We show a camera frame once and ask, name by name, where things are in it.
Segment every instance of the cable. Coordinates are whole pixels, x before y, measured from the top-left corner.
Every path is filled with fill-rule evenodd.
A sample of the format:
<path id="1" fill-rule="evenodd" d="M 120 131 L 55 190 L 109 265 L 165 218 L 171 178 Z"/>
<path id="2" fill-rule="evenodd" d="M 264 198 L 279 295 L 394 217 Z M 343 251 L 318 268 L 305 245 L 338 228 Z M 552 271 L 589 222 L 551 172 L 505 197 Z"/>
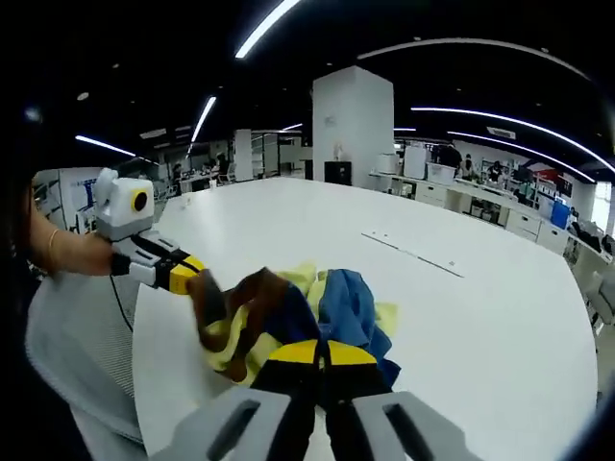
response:
<path id="1" fill-rule="evenodd" d="M 126 317 L 126 313 L 124 312 L 124 307 L 122 306 L 122 302 L 119 301 L 119 295 L 117 294 L 117 288 L 115 288 L 115 280 L 113 279 L 113 276 L 109 276 L 109 279 L 111 280 L 111 286 L 113 287 L 113 293 L 115 293 L 115 299 L 117 300 L 117 305 L 119 306 L 119 311 L 121 312 L 122 317 L 124 318 L 124 322 L 126 322 L 126 326 L 128 327 L 128 329 L 132 333 L 133 332 L 133 326 L 131 325 L 131 323 L 128 321 L 128 318 Z"/>

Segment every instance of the crumpled fabric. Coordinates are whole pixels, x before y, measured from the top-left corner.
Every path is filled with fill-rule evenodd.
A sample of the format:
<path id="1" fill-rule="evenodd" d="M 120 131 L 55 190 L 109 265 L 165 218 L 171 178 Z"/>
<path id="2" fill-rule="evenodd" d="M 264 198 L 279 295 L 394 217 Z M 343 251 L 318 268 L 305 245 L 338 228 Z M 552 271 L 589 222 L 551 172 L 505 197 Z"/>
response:
<path id="1" fill-rule="evenodd" d="M 384 358 L 395 333 L 397 305 L 376 303 L 357 272 L 317 273 L 304 263 L 277 274 L 266 268 L 225 293 L 226 312 L 200 312 L 197 327 L 213 370 L 250 386 L 282 345 L 308 339 L 334 340 L 371 353 L 392 386 L 400 367 Z"/>

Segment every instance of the bracelet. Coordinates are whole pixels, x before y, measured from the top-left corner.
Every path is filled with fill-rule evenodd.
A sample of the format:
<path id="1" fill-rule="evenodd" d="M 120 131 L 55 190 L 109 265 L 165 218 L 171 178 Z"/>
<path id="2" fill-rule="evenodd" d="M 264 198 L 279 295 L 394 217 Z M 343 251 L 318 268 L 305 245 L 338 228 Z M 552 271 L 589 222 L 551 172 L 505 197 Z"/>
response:
<path id="1" fill-rule="evenodd" d="M 59 232 L 59 229 L 55 229 L 53 231 L 53 233 L 51 234 L 51 236 L 49 237 L 49 243 L 47 244 L 47 257 L 49 258 L 49 271 L 50 272 L 54 272 L 54 270 L 56 269 L 56 260 L 54 258 L 53 252 L 52 252 L 52 245 L 54 243 L 54 238 L 56 238 L 56 234 Z"/>

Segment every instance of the white cabinet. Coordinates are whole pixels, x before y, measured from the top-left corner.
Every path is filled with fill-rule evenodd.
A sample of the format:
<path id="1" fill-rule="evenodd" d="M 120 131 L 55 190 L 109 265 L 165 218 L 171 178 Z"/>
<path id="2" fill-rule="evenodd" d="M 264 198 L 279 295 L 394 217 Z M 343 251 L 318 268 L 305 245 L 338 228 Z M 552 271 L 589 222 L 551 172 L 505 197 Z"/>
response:
<path id="1" fill-rule="evenodd" d="M 438 187 L 437 185 L 429 185 L 419 182 L 416 184 L 415 200 L 424 204 L 444 208 L 446 206 L 447 192 L 448 190 L 446 187 Z"/>
<path id="2" fill-rule="evenodd" d="M 568 232 L 543 222 L 540 226 L 536 243 L 558 255 L 563 255 L 568 244 Z"/>
<path id="3" fill-rule="evenodd" d="M 520 213 L 516 209 L 512 209 L 508 214 L 508 223 L 506 224 L 506 228 L 519 228 L 538 235 L 538 231 L 540 230 L 540 222 L 540 218 L 538 217 Z"/>
<path id="4" fill-rule="evenodd" d="M 531 233 L 529 230 L 525 230 L 525 229 L 506 227 L 506 230 L 516 235 L 519 235 L 520 237 L 523 237 L 529 240 L 530 242 L 534 242 L 534 243 L 536 243 L 536 238 L 538 237 L 535 233 Z"/>
<path id="5" fill-rule="evenodd" d="M 506 222 L 506 230 L 516 233 L 527 240 L 535 242 L 538 239 L 540 231 L 540 218 L 521 213 L 516 209 L 512 209 L 508 213 L 508 221 Z"/>

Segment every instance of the white table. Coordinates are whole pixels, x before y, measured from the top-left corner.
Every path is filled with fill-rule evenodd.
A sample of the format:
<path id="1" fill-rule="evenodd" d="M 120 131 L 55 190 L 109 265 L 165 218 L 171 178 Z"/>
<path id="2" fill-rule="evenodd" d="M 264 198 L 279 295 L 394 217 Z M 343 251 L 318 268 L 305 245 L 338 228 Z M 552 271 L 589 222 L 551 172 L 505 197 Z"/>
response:
<path id="1" fill-rule="evenodd" d="M 510 232 L 400 197 L 284 178 L 173 199 L 158 230 L 204 261 L 222 289 L 262 266 L 308 259 L 361 272 L 377 300 L 400 306 L 387 356 L 402 366 L 395 389 L 459 425 L 485 460 L 555 459 L 593 414 L 594 340 L 575 280 L 563 258 Z M 454 261 L 465 278 L 361 235 L 369 231 Z M 189 299 L 147 286 L 133 374 L 150 455 L 228 385 L 203 361 Z M 307 459 L 333 459 L 322 419 Z"/>

